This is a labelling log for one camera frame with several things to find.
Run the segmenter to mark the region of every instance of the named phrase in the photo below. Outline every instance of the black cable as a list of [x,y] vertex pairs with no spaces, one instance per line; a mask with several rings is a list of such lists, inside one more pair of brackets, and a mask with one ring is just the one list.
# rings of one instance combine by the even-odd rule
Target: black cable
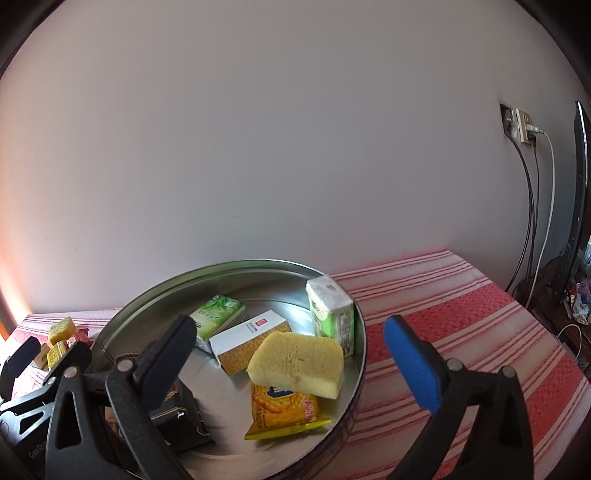
[[540,164],[538,163],[538,153],[536,150],[537,142],[536,137],[532,139],[534,146],[534,158],[535,158],[535,172],[536,172],[536,195],[535,195],[535,211],[534,211],[534,226],[532,230],[531,246],[530,246],[530,259],[527,262],[527,285],[529,288],[530,278],[532,278],[532,268],[534,266],[534,247],[535,247],[535,233],[538,230],[538,214],[540,212]]
[[517,153],[519,154],[519,158],[521,159],[521,163],[523,164],[523,169],[525,171],[525,178],[527,180],[527,190],[528,190],[528,194],[530,196],[530,213],[528,215],[528,220],[527,220],[527,234],[525,236],[525,243],[523,244],[523,251],[521,252],[521,257],[519,258],[519,263],[517,264],[517,268],[515,269],[515,272],[513,273],[513,276],[511,277],[511,280],[509,281],[509,284],[507,285],[507,287],[505,289],[505,291],[509,291],[509,289],[511,288],[511,285],[513,285],[513,282],[515,281],[515,278],[517,277],[517,274],[519,273],[519,269],[521,268],[521,265],[523,263],[523,259],[525,258],[525,252],[527,252],[527,244],[530,241],[531,227],[532,227],[532,222],[534,220],[534,192],[531,187],[530,172],[527,169],[527,164],[525,163],[525,159],[523,158],[523,153],[521,153],[519,145],[517,145],[517,142],[513,139],[511,134],[509,134],[506,130],[503,130],[503,133],[505,134],[505,136],[509,140],[511,140],[511,143],[513,144],[513,146],[517,150]]

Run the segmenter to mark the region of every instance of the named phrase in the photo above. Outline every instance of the red striped tablecloth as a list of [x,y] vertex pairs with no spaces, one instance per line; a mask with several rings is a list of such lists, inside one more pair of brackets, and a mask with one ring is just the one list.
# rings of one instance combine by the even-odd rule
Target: red striped tablecloth
[[[591,388],[556,339],[480,271],[449,251],[335,274],[359,303],[368,334],[368,370],[359,414],[345,447],[319,480],[382,479],[404,456],[428,412],[413,400],[382,341],[382,322],[399,313],[444,358],[496,372],[512,365],[524,390],[535,454],[535,478],[558,462],[591,407]],[[30,315],[4,346],[12,352],[29,335],[46,340],[50,324],[70,315],[91,336],[118,311]],[[40,385],[29,367],[15,395]],[[471,407],[438,477],[449,473],[476,413]]]

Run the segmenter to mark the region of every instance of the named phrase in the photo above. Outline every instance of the white cable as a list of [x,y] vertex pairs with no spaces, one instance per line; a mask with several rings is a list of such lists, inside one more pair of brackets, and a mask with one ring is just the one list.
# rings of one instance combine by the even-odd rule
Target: white cable
[[577,358],[579,358],[579,355],[581,354],[581,348],[583,348],[583,332],[581,332],[581,327],[579,325],[577,325],[576,323],[569,323],[561,331],[559,331],[558,335],[556,335],[556,339],[558,341],[560,341],[560,339],[558,337],[560,337],[560,334],[562,332],[564,332],[568,327],[575,327],[579,331],[579,339],[580,339],[580,342],[579,342],[579,351],[577,353],[577,356],[574,357],[574,361],[577,361]]
[[548,241],[548,233],[550,232],[550,222],[552,222],[552,213],[554,212],[554,194],[556,192],[556,162],[554,160],[554,148],[552,147],[552,140],[550,140],[550,137],[548,136],[548,134],[546,132],[540,130],[537,127],[535,127],[535,129],[539,133],[544,134],[546,136],[546,138],[548,139],[548,143],[550,144],[550,152],[552,153],[552,197],[550,200],[550,213],[548,214],[548,226],[546,227],[546,236],[544,237],[544,243],[542,244],[542,250],[540,251],[540,258],[538,259],[538,265],[535,268],[534,282],[531,284],[530,296],[527,299],[527,302],[525,304],[526,309],[529,308],[531,298],[534,295],[535,282],[538,280],[538,272],[540,271],[540,263],[542,262],[542,255],[544,254],[544,248],[546,247],[546,242]]

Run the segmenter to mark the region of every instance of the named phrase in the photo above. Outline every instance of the yellow cake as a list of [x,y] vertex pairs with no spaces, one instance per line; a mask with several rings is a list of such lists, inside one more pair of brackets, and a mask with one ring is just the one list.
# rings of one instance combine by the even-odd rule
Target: yellow cake
[[272,332],[246,371],[255,385],[335,399],[343,367],[343,349],[332,338]]
[[68,338],[74,335],[75,330],[76,325],[74,325],[72,317],[66,317],[49,327],[47,339],[49,340],[50,344],[56,345],[57,342],[68,340]]

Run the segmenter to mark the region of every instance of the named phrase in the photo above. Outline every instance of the small yellow cube snack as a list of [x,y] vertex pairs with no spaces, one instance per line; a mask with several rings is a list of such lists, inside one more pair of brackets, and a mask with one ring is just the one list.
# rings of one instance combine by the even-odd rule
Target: small yellow cube snack
[[33,365],[35,367],[39,368],[40,370],[43,370],[45,368],[45,366],[47,365],[47,353],[49,352],[49,350],[49,345],[47,345],[46,343],[41,344],[41,351],[39,352],[39,355],[37,355],[33,359]]
[[53,366],[60,361],[60,358],[63,357],[67,351],[68,347],[63,340],[60,340],[51,347],[51,350],[47,352],[47,363],[49,365],[49,370],[51,370]]
[[344,366],[343,349],[332,338],[271,332],[246,371],[255,385],[336,399]]
[[47,339],[50,344],[55,345],[62,340],[68,340],[68,338],[74,335],[75,330],[76,325],[74,325],[72,317],[66,317],[49,327]]

